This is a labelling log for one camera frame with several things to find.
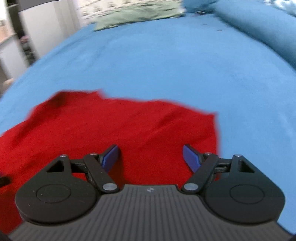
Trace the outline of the red cloth garment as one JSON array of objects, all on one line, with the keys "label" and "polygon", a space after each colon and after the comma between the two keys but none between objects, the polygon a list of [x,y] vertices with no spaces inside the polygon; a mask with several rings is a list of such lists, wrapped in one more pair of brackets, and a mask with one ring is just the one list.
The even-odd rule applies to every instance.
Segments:
[{"label": "red cloth garment", "polygon": [[118,184],[182,186],[191,176],[182,149],[219,152],[215,115],[167,101],[107,98],[101,92],[59,92],[1,136],[1,231],[21,222],[16,191],[56,157],[80,159],[113,144],[121,159],[110,171]]}]

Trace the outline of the blue bed sheet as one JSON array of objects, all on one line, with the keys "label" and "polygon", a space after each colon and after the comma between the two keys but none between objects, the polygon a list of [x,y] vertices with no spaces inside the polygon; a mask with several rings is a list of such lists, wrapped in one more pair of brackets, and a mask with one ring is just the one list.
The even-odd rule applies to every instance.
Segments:
[{"label": "blue bed sheet", "polygon": [[1,98],[1,132],[60,90],[169,99],[218,114],[220,155],[242,154],[284,192],[295,232],[295,70],[214,15],[82,28],[32,65]]}]

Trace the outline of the blue bunched duvet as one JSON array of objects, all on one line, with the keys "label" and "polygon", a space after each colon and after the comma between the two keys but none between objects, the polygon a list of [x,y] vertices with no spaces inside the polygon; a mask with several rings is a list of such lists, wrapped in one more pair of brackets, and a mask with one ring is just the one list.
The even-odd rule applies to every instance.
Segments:
[{"label": "blue bunched duvet", "polygon": [[295,16],[261,1],[217,1],[215,14],[257,39],[295,68]]}]

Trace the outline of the white cabinet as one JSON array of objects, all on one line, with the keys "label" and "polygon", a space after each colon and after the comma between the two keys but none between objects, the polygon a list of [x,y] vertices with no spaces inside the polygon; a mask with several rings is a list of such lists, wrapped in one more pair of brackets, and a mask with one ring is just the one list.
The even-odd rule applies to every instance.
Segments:
[{"label": "white cabinet", "polygon": [[1,93],[29,68],[22,41],[42,58],[77,32],[76,1],[1,1]]}]

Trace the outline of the cream patterned quilt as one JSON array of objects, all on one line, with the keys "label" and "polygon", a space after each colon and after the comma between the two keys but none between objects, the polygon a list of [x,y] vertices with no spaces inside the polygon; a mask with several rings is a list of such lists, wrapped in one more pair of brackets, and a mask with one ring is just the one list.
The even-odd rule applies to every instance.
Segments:
[{"label": "cream patterned quilt", "polygon": [[111,0],[85,0],[76,1],[83,20],[96,19],[101,16],[108,15],[114,11],[120,11],[130,6],[160,6],[168,5],[172,9],[176,9],[179,13],[186,10],[183,7],[183,1],[111,1]]}]

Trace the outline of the dark blue pillow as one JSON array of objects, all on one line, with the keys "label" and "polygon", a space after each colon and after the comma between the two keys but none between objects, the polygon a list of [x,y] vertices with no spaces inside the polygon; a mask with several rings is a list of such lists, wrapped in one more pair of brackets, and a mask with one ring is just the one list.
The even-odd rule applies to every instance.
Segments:
[{"label": "dark blue pillow", "polygon": [[183,0],[183,6],[188,13],[206,12],[214,10],[216,0]]}]

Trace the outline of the green folded cloth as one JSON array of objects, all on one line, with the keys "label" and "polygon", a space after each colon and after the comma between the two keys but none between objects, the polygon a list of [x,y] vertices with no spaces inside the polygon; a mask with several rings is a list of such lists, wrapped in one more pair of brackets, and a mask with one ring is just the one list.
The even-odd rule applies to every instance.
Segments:
[{"label": "green folded cloth", "polygon": [[178,18],[185,13],[182,1],[139,1],[136,4],[124,4],[119,9],[99,16],[94,30],[100,31],[132,23]]}]

